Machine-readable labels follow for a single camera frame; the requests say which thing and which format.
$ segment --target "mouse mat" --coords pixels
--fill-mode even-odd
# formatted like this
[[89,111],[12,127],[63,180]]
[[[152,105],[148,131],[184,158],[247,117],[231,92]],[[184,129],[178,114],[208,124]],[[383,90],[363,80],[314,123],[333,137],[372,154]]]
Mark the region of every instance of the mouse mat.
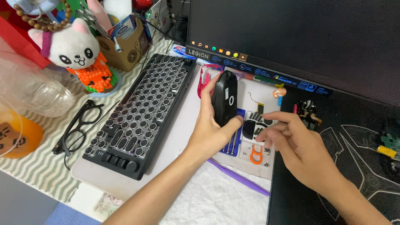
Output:
[[[329,97],[287,88],[282,111],[293,112],[298,100],[312,100],[322,125],[315,129],[340,172],[352,181],[393,224],[400,225],[400,177],[390,168],[390,159],[373,151],[372,144],[388,119],[388,133],[400,137],[393,116],[396,108],[356,96],[335,92]],[[300,183],[277,153],[272,175],[267,224],[346,224],[322,196]]]

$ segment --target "monitor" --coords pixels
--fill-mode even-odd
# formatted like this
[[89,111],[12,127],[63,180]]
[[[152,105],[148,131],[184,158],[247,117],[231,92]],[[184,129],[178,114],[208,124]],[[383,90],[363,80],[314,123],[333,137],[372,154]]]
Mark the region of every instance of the monitor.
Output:
[[400,106],[400,2],[191,0],[187,53]]

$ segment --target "pink cat ear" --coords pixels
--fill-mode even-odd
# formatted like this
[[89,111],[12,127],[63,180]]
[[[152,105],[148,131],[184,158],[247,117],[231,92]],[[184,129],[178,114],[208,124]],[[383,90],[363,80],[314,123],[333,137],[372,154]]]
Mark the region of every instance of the pink cat ear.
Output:
[[90,30],[86,22],[81,18],[76,18],[72,23],[72,28],[79,33],[89,34]]
[[43,46],[43,31],[37,29],[28,30],[29,37],[42,49]]

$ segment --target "zigzag tablecloth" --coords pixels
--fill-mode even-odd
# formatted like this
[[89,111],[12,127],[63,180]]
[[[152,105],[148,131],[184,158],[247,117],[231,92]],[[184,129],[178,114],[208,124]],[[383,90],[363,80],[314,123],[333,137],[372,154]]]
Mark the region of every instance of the zigzag tablecloth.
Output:
[[[170,43],[170,40],[160,40],[157,45],[152,45],[148,57],[151,57],[154,53],[165,54]],[[70,81],[66,87],[74,94],[76,102],[64,116],[48,118],[32,112],[24,114],[26,118],[36,122],[43,128],[43,140],[34,152],[21,159],[0,158],[0,170],[60,202],[65,203],[69,201],[80,182],[72,178],[64,166],[64,154],[54,155],[51,150],[77,111],[88,99],[93,99],[95,104],[104,104],[102,109],[103,113],[105,113],[116,101],[122,99],[136,80],[141,68],[142,64],[138,63],[130,72],[117,69],[122,76],[122,85],[117,92],[106,98],[92,98],[85,95],[81,91],[82,85],[79,81]],[[86,143],[83,146],[88,146],[89,141],[101,129],[108,117],[106,116],[96,127],[87,133]],[[82,129],[87,130],[89,127],[90,125],[83,126]],[[82,147],[76,152],[71,153],[70,157],[67,157],[67,164],[70,168],[82,156],[84,149]]]

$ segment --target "eyeglasses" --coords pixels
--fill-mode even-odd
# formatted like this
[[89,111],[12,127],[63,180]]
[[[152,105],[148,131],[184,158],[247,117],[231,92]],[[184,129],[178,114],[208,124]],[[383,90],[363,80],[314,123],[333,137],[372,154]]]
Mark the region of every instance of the eyeglasses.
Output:
[[65,152],[69,157],[71,152],[78,150],[85,143],[87,131],[81,129],[84,125],[96,123],[101,114],[104,104],[96,105],[93,100],[87,100],[74,116],[64,134],[53,148],[53,153],[58,155]]

